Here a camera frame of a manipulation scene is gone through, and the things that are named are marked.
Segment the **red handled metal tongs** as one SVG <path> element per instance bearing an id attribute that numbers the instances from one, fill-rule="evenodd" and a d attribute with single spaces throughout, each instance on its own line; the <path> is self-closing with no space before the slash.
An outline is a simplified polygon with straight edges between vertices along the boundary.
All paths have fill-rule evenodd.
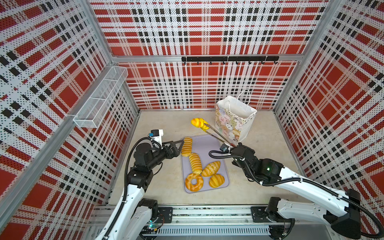
<path id="1" fill-rule="evenodd" d="M 217 140 L 223 142 L 224 144 L 227 144 L 228 146 L 231 146 L 231 147 L 236 146 L 234 143 L 232 143 L 230 140 L 228 140 L 226 137 L 224 137 L 218 130 L 216 130 L 215 128 L 213 128 L 211 125 L 209 125 L 206 122 L 200 122 L 198 128 L 200 128 L 201 130 L 203 130 L 204 132 L 206 132 L 210 136 L 216 138 Z M 216 135 L 211 134 L 210 132 L 208 132 L 208 130 L 214 131 L 214 133 L 216 133 Z"/>

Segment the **yellow mottled bread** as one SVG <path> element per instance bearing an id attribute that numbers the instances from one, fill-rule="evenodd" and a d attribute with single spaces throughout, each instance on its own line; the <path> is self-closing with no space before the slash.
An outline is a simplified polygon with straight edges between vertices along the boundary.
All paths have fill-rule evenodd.
<path id="1" fill-rule="evenodd" d="M 191 120 L 191 124 L 195 126 L 196 128 L 199 128 L 203 131 L 207 131 L 209 129 L 209 126 L 207 126 L 207 122 L 202 118 L 194 118 Z"/>

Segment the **cartoon animal paper bag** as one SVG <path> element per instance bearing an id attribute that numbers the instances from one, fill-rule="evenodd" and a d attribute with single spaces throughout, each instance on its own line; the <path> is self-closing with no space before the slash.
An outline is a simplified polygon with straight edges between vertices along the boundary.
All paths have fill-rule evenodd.
<path id="1" fill-rule="evenodd" d="M 242 91 L 236 98 L 227 96 L 216 102 L 216 129 L 235 145 L 247 137 L 254 122 L 257 110 L 250 106 L 251 98 L 247 102 L 241 100 L 249 91 Z"/>

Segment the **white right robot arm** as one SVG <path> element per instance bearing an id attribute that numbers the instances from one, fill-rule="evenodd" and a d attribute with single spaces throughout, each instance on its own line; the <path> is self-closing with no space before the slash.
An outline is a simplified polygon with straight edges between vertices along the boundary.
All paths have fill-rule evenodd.
<path id="1" fill-rule="evenodd" d="M 264 187 L 278 187 L 310 201 L 297 203 L 273 197 L 267 207 L 273 221 L 303 219 L 331 227 L 339 235 L 360 239 L 360 194 L 352 189 L 343 191 L 324 186 L 305 178 L 272 159 L 258 159 L 254 150 L 238 144 L 226 152 L 233 165 L 241 168 L 245 176 Z"/>

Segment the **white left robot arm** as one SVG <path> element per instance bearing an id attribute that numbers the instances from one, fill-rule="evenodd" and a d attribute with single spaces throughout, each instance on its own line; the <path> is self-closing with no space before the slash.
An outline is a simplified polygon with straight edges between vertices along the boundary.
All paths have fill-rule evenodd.
<path id="1" fill-rule="evenodd" d="M 150 137 L 134 144 L 128 160 L 133 157 L 135 162 L 132 168 L 125 167 L 123 194 L 97 240 L 135 240 L 148 222 L 158 218 L 158 202 L 145 199 L 144 194 L 153 179 L 153 168 L 178 157 L 183 145 L 183 140 L 159 144 Z"/>

